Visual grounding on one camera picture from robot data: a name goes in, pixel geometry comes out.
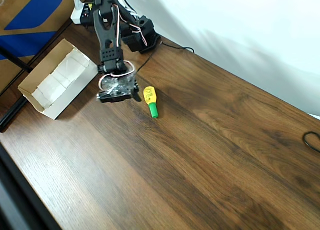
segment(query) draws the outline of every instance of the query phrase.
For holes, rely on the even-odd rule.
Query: open cardboard box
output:
[[[56,119],[97,73],[96,64],[63,39],[18,89],[37,111]]]

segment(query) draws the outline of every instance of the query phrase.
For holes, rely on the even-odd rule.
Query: cardboard box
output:
[[[0,45],[24,62],[70,17],[74,0],[0,0]],[[0,91],[21,69],[0,55]]]
[[[96,64],[63,39],[18,89],[37,111],[56,119],[97,73]]]

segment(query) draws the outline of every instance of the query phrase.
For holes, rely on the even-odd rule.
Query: robotic arm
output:
[[[131,62],[124,60],[121,40],[133,52],[143,54],[154,49],[160,35],[152,21],[145,16],[134,17],[118,0],[95,0],[84,4],[80,24],[94,26],[100,42],[98,72],[103,76],[98,83],[102,91],[97,98],[103,103],[130,98],[140,101],[136,70]]]

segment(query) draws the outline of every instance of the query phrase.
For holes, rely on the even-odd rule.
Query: wooden table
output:
[[[62,38],[99,62],[94,33]],[[96,101],[97,81],[58,120],[27,104],[0,135],[62,228],[320,229],[320,154],[301,139],[318,120],[164,45],[137,76],[159,119],[144,102]]]

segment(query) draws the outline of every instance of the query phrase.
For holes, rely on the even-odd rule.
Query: yellow toy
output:
[[[158,110],[157,110],[157,104],[156,104],[157,96],[156,96],[155,88],[153,86],[145,87],[145,89],[143,90],[143,96],[144,96],[145,102],[149,105],[151,116],[153,118],[157,118]]]

